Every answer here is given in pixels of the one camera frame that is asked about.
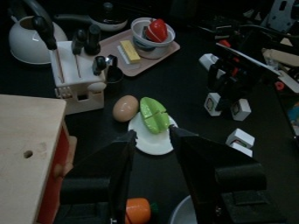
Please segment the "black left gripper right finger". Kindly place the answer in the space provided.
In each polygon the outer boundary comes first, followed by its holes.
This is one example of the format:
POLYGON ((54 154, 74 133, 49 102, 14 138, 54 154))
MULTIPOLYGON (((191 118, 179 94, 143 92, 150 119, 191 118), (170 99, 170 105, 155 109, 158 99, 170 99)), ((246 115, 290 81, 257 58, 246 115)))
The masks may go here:
POLYGON ((286 224, 253 157, 174 126, 170 138, 198 224, 286 224))

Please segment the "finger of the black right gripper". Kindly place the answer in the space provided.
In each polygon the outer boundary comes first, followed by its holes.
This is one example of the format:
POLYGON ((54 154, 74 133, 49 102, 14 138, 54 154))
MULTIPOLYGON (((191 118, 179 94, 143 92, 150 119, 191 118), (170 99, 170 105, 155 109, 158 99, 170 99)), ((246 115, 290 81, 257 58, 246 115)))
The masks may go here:
POLYGON ((237 102, 241 98, 248 96, 254 86, 257 85, 258 81, 249 77, 231 77, 229 80, 230 84, 230 91, 229 91, 229 99, 233 102, 237 102))
POLYGON ((229 80, 229 74, 222 71, 218 64, 213 64, 209 71, 209 89, 219 95, 218 111, 222 111, 230 106, 229 80))

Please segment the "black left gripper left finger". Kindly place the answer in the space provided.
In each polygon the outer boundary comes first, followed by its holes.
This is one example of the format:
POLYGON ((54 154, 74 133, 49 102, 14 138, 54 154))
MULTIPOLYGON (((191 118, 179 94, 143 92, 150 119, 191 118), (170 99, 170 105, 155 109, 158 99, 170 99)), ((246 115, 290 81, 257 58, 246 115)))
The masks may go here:
POLYGON ((62 182, 54 224, 126 224, 135 149, 130 130, 74 166, 62 182))

